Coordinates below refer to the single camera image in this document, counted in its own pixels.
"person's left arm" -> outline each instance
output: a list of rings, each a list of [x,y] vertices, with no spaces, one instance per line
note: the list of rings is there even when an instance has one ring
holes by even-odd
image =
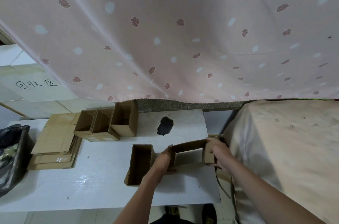
[[[131,200],[116,218],[113,224],[147,224],[150,217],[150,206],[155,188],[166,174],[171,154],[165,150],[155,160],[153,166],[142,178],[142,182]]]

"white label on box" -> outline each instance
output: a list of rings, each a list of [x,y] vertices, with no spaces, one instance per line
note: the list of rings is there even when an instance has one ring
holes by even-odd
[[[105,141],[114,141],[112,138],[103,138]]]
[[[69,89],[46,73],[42,67],[36,65],[2,68],[0,83],[30,102],[77,98]]]
[[[89,137],[89,138],[85,138],[86,140],[90,141],[90,142],[99,142],[100,140],[94,137]]]

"forearm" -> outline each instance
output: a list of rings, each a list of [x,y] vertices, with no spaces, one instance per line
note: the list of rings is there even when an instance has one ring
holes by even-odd
[[[155,188],[158,184],[156,173],[149,172],[131,200],[116,218],[113,224],[147,224]]]
[[[255,175],[235,158],[224,166],[243,188],[248,198],[268,224],[324,224],[304,207]]]

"dark pants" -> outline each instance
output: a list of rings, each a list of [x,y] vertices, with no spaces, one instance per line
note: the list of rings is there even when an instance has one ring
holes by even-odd
[[[164,214],[160,219],[152,222],[151,224],[194,224],[188,220],[182,220],[179,216]]]

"person's right arm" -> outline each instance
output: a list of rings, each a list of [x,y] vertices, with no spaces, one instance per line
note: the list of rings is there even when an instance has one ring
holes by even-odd
[[[216,166],[228,171],[237,180],[267,224],[325,224],[255,175],[231,154],[223,142],[216,140],[212,150],[217,158]]]

